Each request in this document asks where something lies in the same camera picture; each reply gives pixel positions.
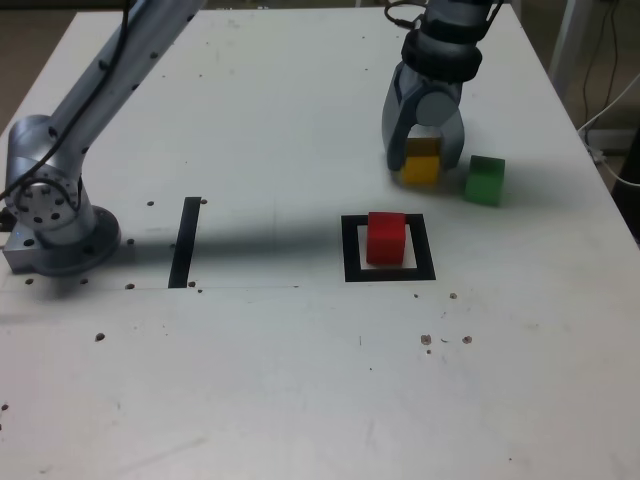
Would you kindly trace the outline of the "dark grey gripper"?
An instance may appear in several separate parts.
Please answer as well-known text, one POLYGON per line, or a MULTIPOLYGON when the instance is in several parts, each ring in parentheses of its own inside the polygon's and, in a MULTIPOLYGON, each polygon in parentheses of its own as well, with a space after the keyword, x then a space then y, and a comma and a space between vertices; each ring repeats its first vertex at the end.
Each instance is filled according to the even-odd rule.
POLYGON ((382 139, 389 170, 401 170, 405 164, 406 142, 418 122, 439 141, 441 168, 457 167, 465 142, 465 130, 459 110, 462 84, 429 79, 400 62, 394 71, 382 112, 382 139), (428 93, 420 101, 420 88, 428 93))

